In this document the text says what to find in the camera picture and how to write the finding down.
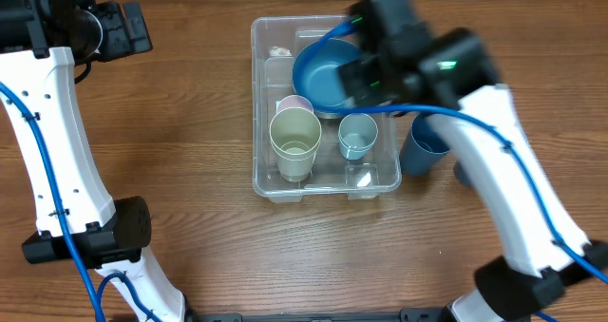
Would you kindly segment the small pink cup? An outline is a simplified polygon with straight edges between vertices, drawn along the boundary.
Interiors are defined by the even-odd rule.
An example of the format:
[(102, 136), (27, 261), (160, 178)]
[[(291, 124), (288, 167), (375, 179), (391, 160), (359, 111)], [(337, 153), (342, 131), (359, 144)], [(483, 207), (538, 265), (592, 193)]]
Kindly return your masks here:
[(288, 108), (303, 108), (314, 113), (314, 107), (309, 100), (300, 95), (289, 95), (276, 103), (276, 113)]

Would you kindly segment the cream bowl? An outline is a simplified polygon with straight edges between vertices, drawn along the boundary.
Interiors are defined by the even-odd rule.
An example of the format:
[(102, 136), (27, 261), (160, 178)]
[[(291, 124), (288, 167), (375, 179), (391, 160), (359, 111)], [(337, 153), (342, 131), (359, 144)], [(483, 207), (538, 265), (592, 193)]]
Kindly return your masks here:
[(318, 109), (314, 110), (314, 114), (319, 119), (324, 119), (324, 120), (341, 119), (341, 118), (344, 117), (344, 115), (340, 114), (340, 113), (331, 112), (331, 111), (324, 111), (324, 110), (318, 110)]

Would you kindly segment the tall cream cup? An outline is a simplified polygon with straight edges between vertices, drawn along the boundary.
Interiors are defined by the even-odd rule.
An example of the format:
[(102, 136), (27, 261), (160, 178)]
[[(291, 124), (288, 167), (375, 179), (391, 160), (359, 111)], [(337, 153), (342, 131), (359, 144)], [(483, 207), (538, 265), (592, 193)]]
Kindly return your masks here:
[(289, 182), (300, 182), (311, 173), (316, 150), (304, 142), (287, 142), (282, 147), (273, 147), (281, 176)]
[(322, 127), (313, 112), (292, 107), (278, 112), (269, 125), (275, 152), (288, 160), (304, 160), (314, 154), (321, 141)]

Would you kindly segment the dark blue bowl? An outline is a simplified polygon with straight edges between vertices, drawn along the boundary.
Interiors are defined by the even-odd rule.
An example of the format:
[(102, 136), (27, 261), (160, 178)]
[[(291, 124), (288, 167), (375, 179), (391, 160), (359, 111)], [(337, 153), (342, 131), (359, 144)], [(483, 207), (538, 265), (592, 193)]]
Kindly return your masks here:
[(351, 108), (338, 77), (338, 67), (358, 59), (359, 50), (343, 39), (329, 39), (321, 47), (317, 41), (304, 47), (294, 61), (293, 86), (296, 94), (311, 102), (314, 109), (331, 111)]

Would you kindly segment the small light blue cup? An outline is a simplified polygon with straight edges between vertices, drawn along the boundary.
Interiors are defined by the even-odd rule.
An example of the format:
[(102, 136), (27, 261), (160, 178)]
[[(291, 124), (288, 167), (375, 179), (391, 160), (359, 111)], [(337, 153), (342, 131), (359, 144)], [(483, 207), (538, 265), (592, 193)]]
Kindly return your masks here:
[(361, 158), (363, 158), (368, 151), (370, 150), (369, 147), (355, 147), (355, 146), (350, 146), (344, 143), (340, 143), (339, 144), (339, 150), (341, 155), (349, 161), (355, 161), (355, 160), (359, 160)]

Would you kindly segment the small grey cup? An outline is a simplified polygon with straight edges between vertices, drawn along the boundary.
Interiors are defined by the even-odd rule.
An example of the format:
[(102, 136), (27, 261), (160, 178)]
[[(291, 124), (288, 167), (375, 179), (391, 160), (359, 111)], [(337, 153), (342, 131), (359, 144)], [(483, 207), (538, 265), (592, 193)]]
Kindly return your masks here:
[(367, 114), (355, 113), (347, 115), (342, 119), (338, 128), (339, 144), (344, 143), (355, 147), (369, 147), (371, 150), (377, 136), (377, 123), (372, 116)]

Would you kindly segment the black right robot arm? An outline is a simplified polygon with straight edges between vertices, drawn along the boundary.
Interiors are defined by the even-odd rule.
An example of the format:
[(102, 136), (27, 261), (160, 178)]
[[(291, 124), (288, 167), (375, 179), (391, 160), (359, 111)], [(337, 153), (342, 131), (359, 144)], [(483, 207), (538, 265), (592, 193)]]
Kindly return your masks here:
[(607, 245), (569, 216), (519, 122), (508, 86), (467, 28), (436, 36), (410, 0), (360, 0), (347, 33), (362, 54), (340, 72), (360, 112), (419, 112), (456, 156), (498, 230), (503, 252), (445, 321), (521, 321), (572, 285), (607, 277)]

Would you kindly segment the tall blue cup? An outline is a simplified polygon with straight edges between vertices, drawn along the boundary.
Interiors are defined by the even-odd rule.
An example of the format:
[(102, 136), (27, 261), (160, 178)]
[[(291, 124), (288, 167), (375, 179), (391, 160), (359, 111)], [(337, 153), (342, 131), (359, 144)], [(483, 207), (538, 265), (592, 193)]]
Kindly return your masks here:
[(400, 151), (401, 171), (411, 177), (424, 176), (450, 152), (450, 147), (428, 124), (427, 116), (419, 113), (414, 118)]
[(454, 172), (454, 175), (455, 175), (456, 179), (458, 180), (458, 182), (460, 182), (462, 185), (467, 186), (467, 187), (472, 186), (471, 181), (469, 180), (465, 169), (459, 162), (455, 163), (455, 165), (453, 167), (453, 172)]

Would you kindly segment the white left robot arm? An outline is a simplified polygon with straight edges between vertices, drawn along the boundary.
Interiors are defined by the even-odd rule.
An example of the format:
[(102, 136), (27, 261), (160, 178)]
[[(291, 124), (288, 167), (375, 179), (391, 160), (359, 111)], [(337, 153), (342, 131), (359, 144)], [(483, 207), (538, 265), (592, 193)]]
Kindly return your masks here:
[(114, 199), (92, 158), (76, 86), (95, 62), (150, 51), (139, 3), (1, 0), (1, 102), (35, 198), (36, 229), (23, 243), (32, 264), (74, 262), (97, 320), (113, 285), (141, 321), (194, 321), (186, 296), (151, 247), (139, 196)]

